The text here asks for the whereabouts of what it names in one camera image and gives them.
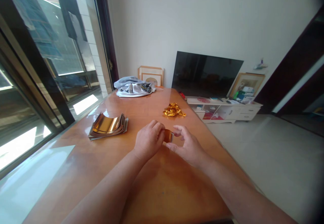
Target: small box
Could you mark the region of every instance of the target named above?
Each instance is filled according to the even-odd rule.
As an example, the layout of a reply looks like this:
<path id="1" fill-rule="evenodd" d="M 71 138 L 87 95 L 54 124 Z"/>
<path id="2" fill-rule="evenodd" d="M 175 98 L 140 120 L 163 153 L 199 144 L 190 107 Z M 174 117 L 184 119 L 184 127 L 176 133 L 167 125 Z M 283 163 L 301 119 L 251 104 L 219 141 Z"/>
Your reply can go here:
<path id="1" fill-rule="evenodd" d="M 253 92 L 244 92 L 244 91 L 239 91 L 238 95 L 237 95 L 237 98 L 243 100 L 243 98 L 245 96 L 253 96 L 254 93 Z"/>
<path id="2" fill-rule="evenodd" d="M 253 87 L 245 86 L 242 91 L 244 91 L 244 92 L 252 92 L 253 90 L 254 90 Z"/>
<path id="3" fill-rule="evenodd" d="M 245 96 L 242 100 L 243 103 L 251 103 L 254 101 L 254 96 Z"/>

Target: hand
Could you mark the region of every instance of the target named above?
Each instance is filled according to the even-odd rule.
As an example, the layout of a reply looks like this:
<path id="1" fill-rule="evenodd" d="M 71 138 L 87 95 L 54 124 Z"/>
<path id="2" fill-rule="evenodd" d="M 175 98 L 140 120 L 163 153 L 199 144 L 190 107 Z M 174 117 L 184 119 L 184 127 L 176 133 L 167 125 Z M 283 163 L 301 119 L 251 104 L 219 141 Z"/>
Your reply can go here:
<path id="1" fill-rule="evenodd" d="M 148 161 L 156 154 L 162 145 L 164 130 L 163 124 L 153 120 L 137 133 L 134 153 L 138 159 Z"/>
<path id="2" fill-rule="evenodd" d="M 173 143 L 167 143 L 166 146 L 181 156 L 190 165 L 201 168 L 205 159 L 209 158 L 209 155 L 199 144 L 197 138 L 193 136 L 185 126 L 175 125 L 173 126 L 176 131 L 173 132 L 176 137 L 180 135 L 181 140 L 185 141 L 183 147 L 177 146 Z"/>

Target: tv stand drawer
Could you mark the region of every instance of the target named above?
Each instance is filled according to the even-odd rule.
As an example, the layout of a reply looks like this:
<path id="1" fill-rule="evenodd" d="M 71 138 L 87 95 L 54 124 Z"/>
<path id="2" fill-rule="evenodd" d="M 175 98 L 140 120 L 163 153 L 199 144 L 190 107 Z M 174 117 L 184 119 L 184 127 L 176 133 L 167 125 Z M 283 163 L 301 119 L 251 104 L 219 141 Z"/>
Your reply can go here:
<path id="1" fill-rule="evenodd" d="M 240 114 L 237 120 L 250 121 L 255 117 L 256 114 Z"/>
<path id="2" fill-rule="evenodd" d="M 244 106 L 241 110 L 242 114 L 257 114 L 257 112 L 260 110 L 260 107 L 256 106 Z"/>

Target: wooden picture frame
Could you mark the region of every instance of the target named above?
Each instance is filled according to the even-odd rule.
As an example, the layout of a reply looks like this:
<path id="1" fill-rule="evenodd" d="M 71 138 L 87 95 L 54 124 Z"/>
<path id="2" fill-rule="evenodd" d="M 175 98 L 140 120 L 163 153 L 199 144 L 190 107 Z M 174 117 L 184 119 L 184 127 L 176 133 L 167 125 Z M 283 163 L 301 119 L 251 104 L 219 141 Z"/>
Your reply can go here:
<path id="1" fill-rule="evenodd" d="M 262 74 L 252 74 L 252 73 L 239 73 L 239 75 L 237 76 L 237 79 L 233 85 L 232 91 L 230 93 L 230 97 L 233 97 L 235 95 L 235 93 L 239 90 L 240 86 L 249 86 L 249 87 L 253 87 L 254 88 L 254 96 L 257 93 L 257 91 L 259 90 L 264 78 L 266 76 L 262 75 Z"/>
<path id="2" fill-rule="evenodd" d="M 153 81 L 148 80 L 149 78 L 155 79 L 156 83 L 154 83 Z M 155 87 L 162 86 L 162 75 L 159 75 L 159 74 L 142 73 L 141 80 L 151 82 L 151 83 L 153 83 L 155 85 Z"/>
<path id="3" fill-rule="evenodd" d="M 149 66 L 140 66 L 137 69 L 137 77 L 141 80 L 142 79 L 142 73 L 145 74 L 153 74 L 153 75 L 161 75 L 161 85 L 163 86 L 163 77 L 164 77 L 164 69 L 158 68 L 158 67 L 149 67 Z"/>

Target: folded white fabric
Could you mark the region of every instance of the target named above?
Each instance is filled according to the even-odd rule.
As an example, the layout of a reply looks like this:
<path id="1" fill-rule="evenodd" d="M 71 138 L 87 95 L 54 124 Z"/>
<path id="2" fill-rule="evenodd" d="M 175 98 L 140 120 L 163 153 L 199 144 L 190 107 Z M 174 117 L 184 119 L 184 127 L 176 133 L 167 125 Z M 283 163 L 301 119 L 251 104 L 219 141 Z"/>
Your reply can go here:
<path id="1" fill-rule="evenodd" d="M 119 97 L 141 97 L 151 94 L 156 90 L 154 84 L 139 80 L 135 76 L 127 76 L 114 83 L 118 89 L 116 95 Z"/>

